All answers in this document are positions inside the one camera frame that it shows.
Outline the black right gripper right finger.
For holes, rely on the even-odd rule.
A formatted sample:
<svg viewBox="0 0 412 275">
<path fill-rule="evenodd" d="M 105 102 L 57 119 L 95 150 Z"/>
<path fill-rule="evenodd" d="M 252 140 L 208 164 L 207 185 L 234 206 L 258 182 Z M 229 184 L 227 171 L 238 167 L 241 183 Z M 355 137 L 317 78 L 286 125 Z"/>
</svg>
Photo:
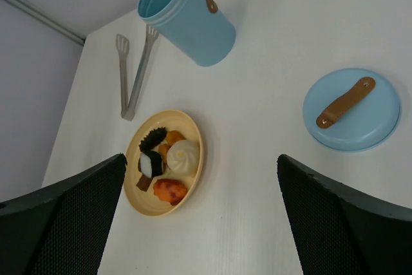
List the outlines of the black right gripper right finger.
<svg viewBox="0 0 412 275">
<path fill-rule="evenodd" d="M 411 274 L 411 209 L 288 155 L 278 157 L 277 177 L 304 274 Z"/>
</svg>

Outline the red orange fried piece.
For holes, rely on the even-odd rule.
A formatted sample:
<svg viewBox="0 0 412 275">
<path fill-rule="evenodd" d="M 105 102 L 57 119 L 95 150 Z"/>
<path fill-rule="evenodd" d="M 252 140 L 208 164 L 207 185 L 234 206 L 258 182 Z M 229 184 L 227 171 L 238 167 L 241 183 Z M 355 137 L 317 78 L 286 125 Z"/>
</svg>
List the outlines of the red orange fried piece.
<svg viewBox="0 0 412 275">
<path fill-rule="evenodd" d="M 166 178 L 157 180 L 153 190 L 155 196 L 171 205 L 179 204 L 188 192 L 186 186 L 180 181 Z"/>
</svg>

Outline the beige round plate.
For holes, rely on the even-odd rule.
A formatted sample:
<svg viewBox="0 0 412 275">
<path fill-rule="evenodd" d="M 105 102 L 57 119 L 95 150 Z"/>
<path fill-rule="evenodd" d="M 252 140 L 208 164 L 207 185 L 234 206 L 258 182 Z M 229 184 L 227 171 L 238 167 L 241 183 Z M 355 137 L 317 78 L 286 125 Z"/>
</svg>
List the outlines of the beige round plate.
<svg viewBox="0 0 412 275">
<path fill-rule="evenodd" d="M 138 157 L 141 154 L 139 144 L 140 141 L 152 129 L 165 127 L 166 129 L 174 129 L 183 134 L 184 137 L 198 143 L 200 147 L 200 161 L 196 166 L 193 176 L 174 176 L 171 171 L 165 173 L 168 179 L 176 179 L 182 182 L 188 189 L 187 194 L 177 205 L 171 205 L 168 202 L 163 202 L 154 194 L 154 189 L 149 188 L 146 192 L 139 190 L 136 186 L 138 179 L 142 176 L 138 171 Z M 144 216 L 163 216 L 169 214 L 183 205 L 190 195 L 193 193 L 203 169 L 204 147 L 203 140 L 196 123 L 190 116 L 179 110 L 161 111 L 149 119 L 147 119 L 136 131 L 131 139 L 126 152 L 127 171 L 124 180 L 124 191 L 131 206 Z"/>
</svg>

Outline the brown square chocolate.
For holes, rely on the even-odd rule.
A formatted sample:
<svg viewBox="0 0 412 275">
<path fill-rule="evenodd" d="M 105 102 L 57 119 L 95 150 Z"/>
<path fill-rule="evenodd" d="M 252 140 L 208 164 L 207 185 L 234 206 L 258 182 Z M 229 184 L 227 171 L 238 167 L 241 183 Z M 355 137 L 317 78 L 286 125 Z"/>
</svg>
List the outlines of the brown square chocolate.
<svg viewBox="0 0 412 275">
<path fill-rule="evenodd" d="M 149 178 L 145 175 L 141 175 L 138 182 L 136 183 L 136 186 L 139 190 L 143 192 L 147 192 L 147 190 L 149 189 L 151 185 L 152 180 L 153 180 L 152 178 Z"/>
</svg>

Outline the stainless steel tongs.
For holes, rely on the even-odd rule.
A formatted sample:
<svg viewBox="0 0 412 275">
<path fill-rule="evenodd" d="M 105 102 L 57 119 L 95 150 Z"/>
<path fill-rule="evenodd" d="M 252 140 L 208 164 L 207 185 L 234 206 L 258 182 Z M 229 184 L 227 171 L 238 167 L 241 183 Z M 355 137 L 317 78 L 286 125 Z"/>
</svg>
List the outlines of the stainless steel tongs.
<svg viewBox="0 0 412 275">
<path fill-rule="evenodd" d="M 155 41 L 158 38 L 158 31 L 152 26 L 146 25 L 145 28 L 145 43 L 142 50 L 142 55 L 136 72 L 135 81 L 131 90 L 131 95 L 128 95 L 127 88 L 127 56 L 129 54 L 129 39 L 121 34 L 117 34 L 115 46 L 118 52 L 119 68 L 120 68 L 120 101 L 121 112 L 120 116 L 124 120 L 132 121 L 135 116 L 135 109 L 138 102 L 138 97 L 144 80 L 145 71 L 149 62 L 151 50 Z"/>
</svg>

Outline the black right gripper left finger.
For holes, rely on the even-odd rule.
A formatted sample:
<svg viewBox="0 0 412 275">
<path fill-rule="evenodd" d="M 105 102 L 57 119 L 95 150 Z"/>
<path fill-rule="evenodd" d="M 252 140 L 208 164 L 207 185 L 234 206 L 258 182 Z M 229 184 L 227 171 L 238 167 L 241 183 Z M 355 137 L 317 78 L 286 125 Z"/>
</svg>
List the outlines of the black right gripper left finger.
<svg viewBox="0 0 412 275">
<path fill-rule="evenodd" d="M 1 202 L 1 274 L 96 274 L 126 166 L 118 154 Z"/>
</svg>

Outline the black spiky sea cucumber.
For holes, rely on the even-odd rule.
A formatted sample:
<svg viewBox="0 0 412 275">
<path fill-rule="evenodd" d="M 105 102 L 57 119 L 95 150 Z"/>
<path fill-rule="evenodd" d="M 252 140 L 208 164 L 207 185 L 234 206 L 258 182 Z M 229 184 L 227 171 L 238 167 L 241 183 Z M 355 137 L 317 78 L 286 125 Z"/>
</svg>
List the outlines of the black spiky sea cucumber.
<svg viewBox="0 0 412 275">
<path fill-rule="evenodd" d="M 139 149 L 141 153 L 146 153 L 156 146 L 161 144 L 161 142 L 167 136 L 166 127 L 160 127 L 152 129 L 141 141 L 139 144 Z"/>
</svg>

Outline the orange fried nugget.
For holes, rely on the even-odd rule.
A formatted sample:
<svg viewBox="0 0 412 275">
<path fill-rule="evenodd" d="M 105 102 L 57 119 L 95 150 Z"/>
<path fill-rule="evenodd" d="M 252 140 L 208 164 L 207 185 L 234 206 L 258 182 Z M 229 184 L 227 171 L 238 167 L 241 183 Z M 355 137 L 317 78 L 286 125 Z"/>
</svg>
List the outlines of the orange fried nugget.
<svg viewBox="0 0 412 275">
<path fill-rule="evenodd" d="M 168 131 L 166 134 L 166 141 L 167 143 L 172 146 L 176 142 L 181 140 L 185 140 L 186 138 L 177 130 Z"/>
<path fill-rule="evenodd" d="M 171 148 L 169 144 L 160 144 L 158 147 L 158 152 L 162 156 L 162 160 L 167 162 L 167 152 Z"/>
</svg>

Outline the light blue cylindrical container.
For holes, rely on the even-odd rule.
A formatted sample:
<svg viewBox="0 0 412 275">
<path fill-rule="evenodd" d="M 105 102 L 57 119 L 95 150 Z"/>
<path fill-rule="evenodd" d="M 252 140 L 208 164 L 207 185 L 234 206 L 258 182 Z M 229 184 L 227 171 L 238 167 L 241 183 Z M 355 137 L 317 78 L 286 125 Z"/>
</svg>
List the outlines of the light blue cylindrical container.
<svg viewBox="0 0 412 275">
<path fill-rule="evenodd" d="M 236 40 L 234 25 L 214 0 L 139 0 L 137 12 L 199 66 L 219 63 Z"/>
</svg>

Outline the aluminium frame post left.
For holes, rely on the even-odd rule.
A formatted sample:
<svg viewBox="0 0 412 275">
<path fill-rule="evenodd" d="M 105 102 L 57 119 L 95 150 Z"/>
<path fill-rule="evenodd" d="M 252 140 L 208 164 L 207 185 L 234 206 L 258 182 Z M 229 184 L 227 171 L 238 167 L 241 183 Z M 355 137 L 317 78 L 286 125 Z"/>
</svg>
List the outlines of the aluminium frame post left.
<svg viewBox="0 0 412 275">
<path fill-rule="evenodd" d="M 46 25 L 47 27 L 59 32 L 61 35 L 65 36 L 67 39 L 84 46 L 86 42 L 86 36 L 81 34 L 64 23 L 58 21 L 56 18 L 52 17 L 50 14 L 37 8 L 34 4 L 27 0 L 3 0 L 14 8 L 24 12 L 30 17 L 36 19 L 40 23 Z"/>
</svg>

